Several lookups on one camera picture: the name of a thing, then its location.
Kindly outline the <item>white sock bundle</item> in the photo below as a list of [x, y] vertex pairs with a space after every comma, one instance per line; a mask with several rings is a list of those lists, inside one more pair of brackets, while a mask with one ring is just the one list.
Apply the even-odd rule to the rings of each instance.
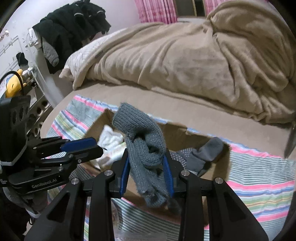
[[108, 125], [104, 125], [97, 144], [103, 149], [103, 155], [90, 163], [100, 171], [109, 169], [115, 161], [120, 160], [126, 149], [123, 135]]

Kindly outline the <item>grey dotted sock bundle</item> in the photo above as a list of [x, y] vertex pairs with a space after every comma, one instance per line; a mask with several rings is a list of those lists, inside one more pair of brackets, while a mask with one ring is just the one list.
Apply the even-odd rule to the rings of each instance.
[[188, 170], [198, 177], [203, 176], [221, 156], [224, 143], [218, 137], [213, 137], [199, 149], [185, 148], [170, 151], [171, 158], [181, 163], [184, 170]]

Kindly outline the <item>grey knit sock bundle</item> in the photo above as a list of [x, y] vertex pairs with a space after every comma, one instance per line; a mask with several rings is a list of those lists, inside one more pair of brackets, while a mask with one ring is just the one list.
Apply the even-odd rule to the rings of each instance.
[[165, 184], [162, 164], [166, 143], [158, 124], [128, 103], [121, 104], [112, 124], [125, 135], [130, 174], [146, 205], [167, 207], [173, 214], [180, 214], [181, 205], [169, 196]]

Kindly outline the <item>brown cardboard box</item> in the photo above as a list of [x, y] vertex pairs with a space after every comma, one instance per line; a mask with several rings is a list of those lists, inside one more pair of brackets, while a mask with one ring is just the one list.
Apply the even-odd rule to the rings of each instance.
[[[95, 140], [99, 140], [104, 125], [113, 127], [112, 119], [114, 111], [105, 109], [100, 117], [95, 119], [95, 122], [83, 135], [84, 138], [93, 137]], [[209, 136], [193, 133], [188, 130], [186, 126], [179, 125], [178, 123], [165, 122], [160, 119], [156, 119], [159, 127], [161, 128], [166, 147], [170, 151], [179, 151], [185, 148], [199, 149], [210, 140]], [[222, 153], [214, 160], [208, 171], [202, 176], [203, 179], [213, 180], [216, 177], [221, 177], [224, 180], [228, 180], [230, 173], [230, 146], [223, 143]], [[132, 177], [128, 178], [127, 190], [122, 200], [127, 201], [133, 206], [150, 213], [158, 218], [165, 219], [174, 223], [180, 223], [181, 215], [177, 212], [170, 210], [164, 206], [161, 208], [149, 208], [145, 204], [145, 201], [137, 192], [135, 182]]]

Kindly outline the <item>metal shelf rack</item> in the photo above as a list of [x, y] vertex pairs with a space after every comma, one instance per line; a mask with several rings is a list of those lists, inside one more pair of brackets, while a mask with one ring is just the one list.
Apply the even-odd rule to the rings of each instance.
[[31, 97], [30, 108], [28, 110], [27, 138], [32, 140], [39, 138], [41, 128], [49, 113], [53, 110], [50, 102], [46, 98], [44, 91], [39, 85], [43, 76], [36, 66], [29, 67], [25, 71], [25, 94]]

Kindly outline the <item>white patterned pillow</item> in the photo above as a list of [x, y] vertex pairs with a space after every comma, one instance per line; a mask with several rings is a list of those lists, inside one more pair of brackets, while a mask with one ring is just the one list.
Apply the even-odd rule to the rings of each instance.
[[121, 33], [124, 30], [126, 30], [126, 28], [97, 38], [71, 54], [67, 59], [64, 68], [59, 75], [59, 78], [64, 78], [70, 82], [73, 82], [80, 66], [90, 57], [90, 55], [111, 37]]

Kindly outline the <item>yellow toy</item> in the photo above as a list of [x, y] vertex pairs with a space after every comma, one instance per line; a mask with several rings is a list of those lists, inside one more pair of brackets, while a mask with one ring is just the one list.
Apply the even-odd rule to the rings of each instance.
[[21, 81], [13, 73], [10, 73], [6, 77], [6, 98], [14, 97], [16, 94], [18, 94], [20, 91], [22, 91], [21, 83], [23, 83], [23, 78], [22, 78], [23, 70], [18, 69], [16, 72], [20, 76]]

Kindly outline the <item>striped colourful towel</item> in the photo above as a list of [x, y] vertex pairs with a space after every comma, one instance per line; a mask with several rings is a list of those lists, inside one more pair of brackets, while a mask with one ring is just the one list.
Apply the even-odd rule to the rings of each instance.
[[[44, 137], [63, 137], [69, 140], [82, 138], [95, 122], [108, 121], [117, 106], [95, 101], [80, 95], [58, 111], [48, 126], [42, 127]], [[228, 185], [248, 207], [273, 240], [282, 230], [295, 191], [295, 161], [273, 156], [226, 141]], [[134, 201], [116, 199], [119, 209], [119, 227], [127, 232], [156, 230], [166, 234], [168, 240], [177, 240], [180, 226], [168, 218], [160, 218], [145, 211]]]

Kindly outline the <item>beige bed mattress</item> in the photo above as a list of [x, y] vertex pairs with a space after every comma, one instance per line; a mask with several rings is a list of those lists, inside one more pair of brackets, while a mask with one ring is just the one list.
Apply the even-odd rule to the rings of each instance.
[[91, 81], [70, 92], [58, 103], [44, 121], [41, 137], [46, 136], [57, 114], [78, 94], [116, 106], [127, 102], [145, 113], [180, 123], [202, 134], [226, 138], [280, 157], [284, 156], [290, 134], [286, 127], [263, 125], [252, 119], [210, 108], [203, 103], [178, 99], [134, 86], [113, 86], [105, 82]]

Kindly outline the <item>pile of black clothes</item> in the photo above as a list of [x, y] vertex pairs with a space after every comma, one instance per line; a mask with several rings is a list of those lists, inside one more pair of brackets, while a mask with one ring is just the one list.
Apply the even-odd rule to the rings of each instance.
[[109, 32], [105, 10], [90, 1], [66, 4], [42, 18], [33, 26], [42, 41], [42, 50], [50, 74], [63, 69], [71, 54], [82, 48], [82, 42], [97, 33]]

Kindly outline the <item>beige fleece blanket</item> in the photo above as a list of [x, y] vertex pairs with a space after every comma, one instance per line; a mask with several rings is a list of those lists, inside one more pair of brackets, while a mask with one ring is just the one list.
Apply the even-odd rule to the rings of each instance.
[[146, 89], [252, 118], [295, 119], [295, 36], [263, 1], [226, 1], [201, 24], [138, 24], [111, 37], [80, 66], [85, 80]]

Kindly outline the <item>pink window curtain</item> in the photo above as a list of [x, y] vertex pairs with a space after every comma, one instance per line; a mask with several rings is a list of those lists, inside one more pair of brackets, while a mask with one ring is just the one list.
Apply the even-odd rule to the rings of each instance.
[[139, 19], [142, 23], [162, 22], [171, 24], [179, 18], [205, 18], [224, 0], [137, 0]]

